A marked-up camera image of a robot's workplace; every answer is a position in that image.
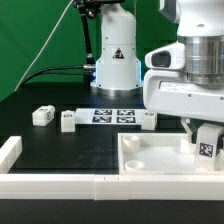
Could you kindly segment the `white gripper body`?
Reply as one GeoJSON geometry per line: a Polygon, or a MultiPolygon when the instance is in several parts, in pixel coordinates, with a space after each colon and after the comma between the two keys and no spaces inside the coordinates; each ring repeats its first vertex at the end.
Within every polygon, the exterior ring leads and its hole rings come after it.
{"type": "Polygon", "coordinates": [[[184,44],[149,52],[145,64],[143,103],[149,112],[224,123],[224,86],[187,79],[184,44]]]}

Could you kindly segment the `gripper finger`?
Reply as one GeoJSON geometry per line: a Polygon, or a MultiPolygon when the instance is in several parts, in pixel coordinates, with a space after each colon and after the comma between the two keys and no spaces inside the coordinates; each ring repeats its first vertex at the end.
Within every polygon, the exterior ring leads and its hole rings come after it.
{"type": "Polygon", "coordinates": [[[217,140],[217,148],[216,148],[216,153],[219,153],[221,149],[223,149],[224,145],[224,134],[220,134],[217,140]]]}
{"type": "Polygon", "coordinates": [[[182,117],[181,124],[188,135],[188,141],[192,142],[192,136],[197,131],[193,121],[190,118],[182,117]]]}

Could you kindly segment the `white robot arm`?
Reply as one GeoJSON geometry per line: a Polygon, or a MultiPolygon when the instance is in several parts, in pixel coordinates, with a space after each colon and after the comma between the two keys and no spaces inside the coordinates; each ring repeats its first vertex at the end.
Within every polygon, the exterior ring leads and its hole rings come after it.
{"type": "Polygon", "coordinates": [[[136,20],[114,1],[101,3],[101,56],[91,90],[108,96],[143,93],[150,111],[200,119],[197,151],[218,150],[224,129],[224,0],[159,0],[159,11],[179,25],[177,41],[149,52],[141,73],[136,20]]]}

